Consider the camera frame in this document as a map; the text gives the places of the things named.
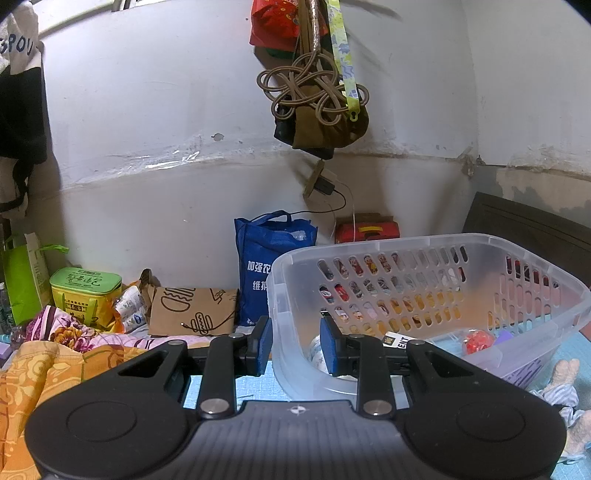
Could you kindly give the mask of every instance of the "green lanyard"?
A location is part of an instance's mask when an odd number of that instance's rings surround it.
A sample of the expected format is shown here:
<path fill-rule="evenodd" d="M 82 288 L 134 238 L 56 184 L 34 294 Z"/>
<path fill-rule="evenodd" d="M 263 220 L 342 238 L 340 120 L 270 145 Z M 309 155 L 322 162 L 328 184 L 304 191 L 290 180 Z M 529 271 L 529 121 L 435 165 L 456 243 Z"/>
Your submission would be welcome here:
<path fill-rule="evenodd" d="M 345 84 L 349 119 L 352 122 L 356 122 L 360 111 L 359 93 L 357 92 L 355 72 L 353 71 L 353 59 L 351 58 L 347 33 L 345 32 L 343 13 L 340 10 L 339 0 L 326 0 L 326 6 L 329 14 L 333 55 L 335 56 L 335 63 L 339 69 L 339 73 L 343 76 L 342 83 Z"/>

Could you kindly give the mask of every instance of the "red bag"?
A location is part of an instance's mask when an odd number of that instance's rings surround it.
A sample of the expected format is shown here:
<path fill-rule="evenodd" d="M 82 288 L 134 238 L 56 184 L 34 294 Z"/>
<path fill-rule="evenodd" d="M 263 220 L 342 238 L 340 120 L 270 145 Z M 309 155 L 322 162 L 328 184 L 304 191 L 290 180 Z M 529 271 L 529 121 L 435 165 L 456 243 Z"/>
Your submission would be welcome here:
<path fill-rule="evenodd" d="M 297 0 L 254 0 L 251 21 L 251 45 L 294 51 L 300 34 Z M 326 35 L 328 31 L 321 16 L 320 35 Z"/>

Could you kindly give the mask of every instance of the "black cable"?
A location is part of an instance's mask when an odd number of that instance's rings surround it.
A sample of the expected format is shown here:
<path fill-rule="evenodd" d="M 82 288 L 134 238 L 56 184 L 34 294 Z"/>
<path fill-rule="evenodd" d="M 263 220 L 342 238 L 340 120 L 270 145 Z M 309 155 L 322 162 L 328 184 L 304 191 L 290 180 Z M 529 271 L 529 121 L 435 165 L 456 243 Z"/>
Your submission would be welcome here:
<path fill-rule="evenodd" d="M 342 210 L 343 208 L 345 208 L 347 206 L 347 198 L 345 197 L 345 195 L 343 195 L 341 192 L 339 192 L 337 189 L 334 189 L 333 192 L 338 193 L 339 195 L 341 195 L 343 197 L 343 201 L 344 204 L 342 207 L 339 208 L 333 208 L 332 210 L 323 210 L 321 212 L 317 212 L 314 210 L 300 210 L 299 212 L 293 212 L 293 213 L 289 213 L 288 215 L 299 215 L 301 213 L 332 213 L 332 212 L 338 212 L 339 210 Z M 255 220 L 258 220 L 261 217 L 264 217 L 265 215 L 270 215 L 272 212 L 268 212 L 268 213 L 263 213 L 262 215 L 259 215 L 258 217 L 254 217 L 252 220 L 250 220 L 251 222 L 254 222 Z"/>
<path fill-rule="evenodd" d="M 312 210 L 301 210 L 299 212 L 290 213 L 290 215 L 299 215 L 300 213 L 332 213 L 332 212 L 338 212 L 339 210 L 342 210 L 343 208 L 345 208 L 347 206 L 347 198 L 345 197 L 345 195 L 343 195 L 337 189 L 334 189 L 333 192 L 338 193 L 339 195 L 341 195 L 343 197 L 344 204 L 342 207 L 333 208 L 332 210 L 324 210 L 322 212 L 314 212 Z"/>

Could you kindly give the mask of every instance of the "green bag lid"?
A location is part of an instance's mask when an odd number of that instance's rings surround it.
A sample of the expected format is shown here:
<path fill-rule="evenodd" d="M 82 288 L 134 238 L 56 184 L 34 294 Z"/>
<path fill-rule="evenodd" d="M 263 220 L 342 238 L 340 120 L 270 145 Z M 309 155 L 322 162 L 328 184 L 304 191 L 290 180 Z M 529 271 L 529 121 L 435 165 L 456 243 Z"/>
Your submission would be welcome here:
<path fill-rule="evenodd" d="M 91 295 L 110 293 L 121 285 L 121 277 L 115 273 L 93 272 L 83 268 L 64 267 L 49 279 L 52 287 L 74 290 Z"/>

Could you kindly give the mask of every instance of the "black strap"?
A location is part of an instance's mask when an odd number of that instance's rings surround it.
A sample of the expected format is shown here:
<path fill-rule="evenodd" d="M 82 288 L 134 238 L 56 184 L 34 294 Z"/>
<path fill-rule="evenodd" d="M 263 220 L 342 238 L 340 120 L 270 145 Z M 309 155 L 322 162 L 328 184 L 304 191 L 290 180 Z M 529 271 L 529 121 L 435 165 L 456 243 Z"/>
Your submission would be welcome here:
<path fill-rule="evenodd" d="M 24 160 L 17 160 L 17 163 L 12 169 L 12 178 L 17 185 L 18 197 L 9 202 L 0 203 L 0 213 L 18 208 L 25 200 L 25 195 L 29 191 L 28 180 L 33 172 L 33 165 Z"/>

